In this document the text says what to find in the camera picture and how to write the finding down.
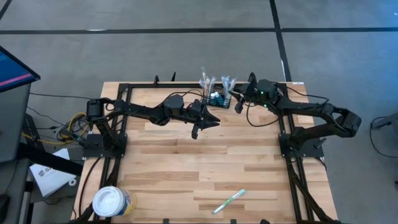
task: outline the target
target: monitor screen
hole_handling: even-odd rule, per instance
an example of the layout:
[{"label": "monitor screen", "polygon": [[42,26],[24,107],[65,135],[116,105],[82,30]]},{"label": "monitor screen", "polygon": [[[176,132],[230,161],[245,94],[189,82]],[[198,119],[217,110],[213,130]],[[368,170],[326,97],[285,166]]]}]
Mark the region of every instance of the monitor screen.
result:
[{"label": "monitor screen", "polygon": [[38,74],[0,47],[0,92],[34,82],[39,78]]}]

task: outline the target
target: wooden table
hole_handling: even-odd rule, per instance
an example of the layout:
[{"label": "wooden table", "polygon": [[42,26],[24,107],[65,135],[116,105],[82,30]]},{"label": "wooden table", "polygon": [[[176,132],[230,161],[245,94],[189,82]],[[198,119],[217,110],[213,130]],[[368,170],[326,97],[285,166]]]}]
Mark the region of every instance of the wooden table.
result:
[{"label": "wooden table", "polygon": [[[118,82],[104,83],[101,97],[116,99]],[[305,94],[301,84],[288,86]],[[131,102],[156,106],[174,91],[188,89],[136,88]],[[289,91],[294,101],[308,102],[307,97]],[[198,96],[184,97],[185,105]],[[192,124],[171,121],[160,127],[148,120],[129,118],[126,155],[121,161],[118,187],[137,195],[137,207],[131,215],[113,217],[114,223],[295,223],[285,160],[280,155],[278,123],[255,128],[246,121],[246,108],[236,114],[230,109],[208,107],[221,120],[219,127],[198,132],[191,138]],[[260,106],[250,108],[249,119],[264,124],[277,117]],[[312,117],[294,116],[296,126],[313,126]],[[85,180],[95,159],[85,162],[81,179]],[[304,159],[308,188],[322,209],[337,218],[325,168],[312,158]],[[103,159],[88,180],[82,210],[98,190]],[[80,196],[83,181],[80,182]],[[246,193],[216,215],[211,212],[237,191]],[[303,218],[305,207],[299,192]],[[75,210],[78,211],[76,198]]]}]

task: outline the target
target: gray floor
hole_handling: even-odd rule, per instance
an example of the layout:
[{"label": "gray floor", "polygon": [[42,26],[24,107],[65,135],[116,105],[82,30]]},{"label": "gray floor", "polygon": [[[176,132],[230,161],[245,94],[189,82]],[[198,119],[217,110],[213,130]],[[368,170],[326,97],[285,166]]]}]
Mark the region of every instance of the gray floor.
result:
[{"label": "gray floor", "polygon": [[[0,0],[0,7],[5,0]],[[390,1],[276,0],[283,28],[398,26]],[[267,0],[13,0],[0,30],[272,27]],[[309,94],[329,97],[359,114],[355,138],[330,137],[324,145],[340,220],[396,223],[398,160],[376,154],[369,122],[398,112],[398,32],[283,34],[293,81]],[[32,91],[96,98],[105,81],[197,81],[200,66],[212,75],[284,81],[274,33],[0,35],[0,45],[42,76]],[[31,96],[29,106],[66,121],[85,100]],[[31,113],[38,126],[53,125]],[[378,148],[398,156],[390,127],[374,132]],[[52,135],[49,131],[43,134]],[[37,204],[34,223],[67,221],[73,200]]]}]

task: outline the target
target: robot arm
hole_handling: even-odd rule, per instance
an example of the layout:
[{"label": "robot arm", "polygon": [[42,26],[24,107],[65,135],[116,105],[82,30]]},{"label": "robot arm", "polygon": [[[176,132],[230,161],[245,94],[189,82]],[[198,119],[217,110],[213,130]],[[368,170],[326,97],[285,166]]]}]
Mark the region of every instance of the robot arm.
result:
[{"label": "robot arm", "polygon": [[237,113],[242,112],[243,103],[247,102],[266,107],[278,116],[300,114],[319,117],[326,121],[326,124],[312,128],[296,127],[289,137],[290,146],[296,149],[299,149],[306,140],[313,138],[331,135],[342,138],[353,137],[361,124],[361,118],[358,115],[327,102],[322,104],[294,102],[280,92],[277,83],[266,79],[257,82],[253,73],[250,74],[248,83],[235,88],[231,94],[238,101],[235,106]]},{"label": "robot arm", "polygon": [[[109,104],[113,105],[114,108],[110,113],[104,115],[104,105],[108,106]],[[121,115],[148,119],[152,124],[159,126],[166,125],[171,119],[192,123],[193,139],[198,137],[199,129],[203,130],[220,125],[218,123],[220,120],[213,116],[207,110],[206,104],[199,100],[195,100],[190,106],[184,108],[181,95],[169,96],[154,108],[127,103],[123,100],[110,100],[109,98],[87,102],[87,121],[91,125],[95,124],[104,138],[116,139],[116,131],[109,127],[108,121]]]}]

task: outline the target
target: pen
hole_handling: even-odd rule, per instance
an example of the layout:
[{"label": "pen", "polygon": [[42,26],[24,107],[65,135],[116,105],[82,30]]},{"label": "pen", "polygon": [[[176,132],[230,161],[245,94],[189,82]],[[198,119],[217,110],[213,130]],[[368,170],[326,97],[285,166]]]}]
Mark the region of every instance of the pen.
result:
[{"label": "pen", "polygon": [[214,210],[213,214],[216,214],[219,211],[221,211],[223,208],[225,208],[225,206],[227,206],[227,204],[229,204],[233,200],[237,199],[243,193],[244,193],[244,189],[240,190],[238,193],[236,193],[234,196],[230,197],[226,202],[224,202],[224,204],[222,204],[220,207],[218,207],[216,210]]}]

